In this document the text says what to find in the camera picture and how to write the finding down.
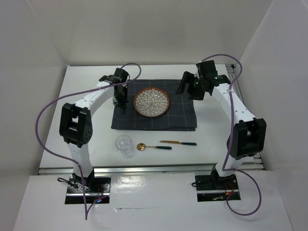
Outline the floral patterned plate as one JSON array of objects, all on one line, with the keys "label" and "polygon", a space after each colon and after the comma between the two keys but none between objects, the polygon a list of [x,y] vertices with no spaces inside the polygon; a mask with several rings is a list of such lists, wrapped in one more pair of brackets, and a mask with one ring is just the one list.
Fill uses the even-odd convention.
[{"label": "floral patterned plate", "polygon": [[139,91],[133,100],[135,110],[145,117],[157,117],[169,108],[168,95],[158,88],[145,88]]}]

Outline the dark grey checked cloth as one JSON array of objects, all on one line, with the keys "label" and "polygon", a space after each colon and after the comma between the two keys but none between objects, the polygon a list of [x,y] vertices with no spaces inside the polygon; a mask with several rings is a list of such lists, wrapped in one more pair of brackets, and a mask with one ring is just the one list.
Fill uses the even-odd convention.
[{"label": "dark grey checked cloth", "polygon": [[[179,79],[136,80],[128,85],[128,104],[126,111],[115,107],[112,129],[146,131],[195,131],[197,119],[193,101],[187,92],[176,95]],[[141,90],[155,87],[167,93],[170,104],[165,113],[156,117],[146,117],[136,111],[134,97]]]}]

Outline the clear drinking glass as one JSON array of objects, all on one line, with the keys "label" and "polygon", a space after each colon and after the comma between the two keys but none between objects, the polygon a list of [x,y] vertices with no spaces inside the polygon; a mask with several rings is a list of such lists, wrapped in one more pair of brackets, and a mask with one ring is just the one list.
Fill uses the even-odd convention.
[{"label": "clear drinking glass", "polygon": [[115,141],[115,147],[127,158],[133,156],[133,141],[130,136],[121,135]]}]

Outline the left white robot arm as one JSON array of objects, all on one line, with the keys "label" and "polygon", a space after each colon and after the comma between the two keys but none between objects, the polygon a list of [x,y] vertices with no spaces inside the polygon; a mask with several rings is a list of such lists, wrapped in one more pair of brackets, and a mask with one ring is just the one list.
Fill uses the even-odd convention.
[{"label": "left white robot arm", "polygon": [[123,112],[127,108],[129,80],[127,71],[117,68],[114,74],[103,76],[96,85],[97,91],[86,94],[75,103],[62,106],[59,133],[67,143],[73,164],[73,178],[84,192],[95,186],[94,168],[90,162],[88,143],[93,135],[92,116],[110,98]]}]

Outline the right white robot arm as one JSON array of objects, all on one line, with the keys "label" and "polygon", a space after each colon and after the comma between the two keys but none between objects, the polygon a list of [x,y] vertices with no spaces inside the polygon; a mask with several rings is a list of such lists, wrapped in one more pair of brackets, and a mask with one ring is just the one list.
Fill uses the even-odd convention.
[{"label": "right white robot arm", "polygon": [[213,168],[212,187],[222,188],[242,163],[264,148],[267,124],[253,115],[234,92],[226,75],[219,75],[213,60],[199,62],[195,74],[185,71],[176,94],[185,90],[190,99],[201,101],[209,93],[222,107],[231,122],[227,156]]}]

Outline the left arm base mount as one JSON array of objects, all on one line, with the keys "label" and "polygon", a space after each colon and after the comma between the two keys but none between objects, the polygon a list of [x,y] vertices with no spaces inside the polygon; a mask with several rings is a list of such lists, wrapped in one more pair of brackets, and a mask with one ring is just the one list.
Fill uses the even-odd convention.
[{"label": "left arm base mount", "polygon": [[[67,184],[64,202],[66,205],[78,205],[84,203],[82,185],[80,182],[75,181],[72,176],[70,176],[68,180],[59,177],[57,181]],[[92,186],[85,186],[87,204],[92,204],[94,201],[96,204],[108,204],[110,202],[110,187],[110,177],[95,178]]]}]

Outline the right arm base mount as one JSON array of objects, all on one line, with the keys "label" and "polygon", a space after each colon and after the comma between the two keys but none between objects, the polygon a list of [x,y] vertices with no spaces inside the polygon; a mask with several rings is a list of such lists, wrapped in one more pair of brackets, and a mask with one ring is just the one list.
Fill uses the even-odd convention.
[{"label": "right arm base mount", "polygon": [[210,175],[196,175],[191,186],[196,189],[198,202],[214,202],[240,200],[239,186],[234,174],[220,178],[216,173]]}]

